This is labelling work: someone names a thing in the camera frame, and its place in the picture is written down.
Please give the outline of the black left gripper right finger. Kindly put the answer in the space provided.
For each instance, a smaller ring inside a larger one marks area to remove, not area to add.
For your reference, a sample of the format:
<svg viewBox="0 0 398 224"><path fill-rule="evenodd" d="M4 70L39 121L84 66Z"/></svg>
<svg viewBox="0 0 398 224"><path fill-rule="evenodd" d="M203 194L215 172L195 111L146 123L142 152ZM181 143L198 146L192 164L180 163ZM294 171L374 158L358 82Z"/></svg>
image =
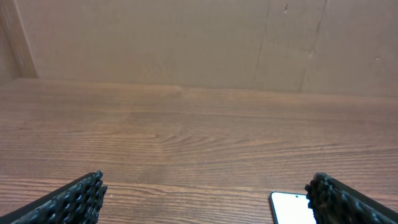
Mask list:
<svg viewBox="0 0 398 224"><path fill-rule="evenodd" d="M317 172L305 190L317 224L397 224L397 212L326 173Z"/></svg>

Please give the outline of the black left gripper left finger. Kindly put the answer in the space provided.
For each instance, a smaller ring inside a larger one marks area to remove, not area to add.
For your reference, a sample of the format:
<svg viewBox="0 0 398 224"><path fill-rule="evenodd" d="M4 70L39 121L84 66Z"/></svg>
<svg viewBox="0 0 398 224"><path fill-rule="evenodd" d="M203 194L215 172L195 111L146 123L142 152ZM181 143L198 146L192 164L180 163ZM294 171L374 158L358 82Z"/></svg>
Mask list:
<svg viewBox="0 0 398 224"><path fill-rule="evenodd" d="M86 175L1 217L1 224L94 224L107 186L101 171Z"/></svg>

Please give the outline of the Samsung Galaxy smartphone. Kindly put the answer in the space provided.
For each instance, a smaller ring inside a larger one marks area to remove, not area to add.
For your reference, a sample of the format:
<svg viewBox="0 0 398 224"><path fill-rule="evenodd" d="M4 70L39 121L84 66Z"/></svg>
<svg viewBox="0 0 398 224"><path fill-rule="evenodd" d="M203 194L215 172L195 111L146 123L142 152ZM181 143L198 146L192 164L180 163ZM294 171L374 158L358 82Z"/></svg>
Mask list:
<svg viewBox="0 0 398 224"><path fill-rule="evenodd" d="M275 224L316 224L305 194L272 192L269 201Z"/></svg>

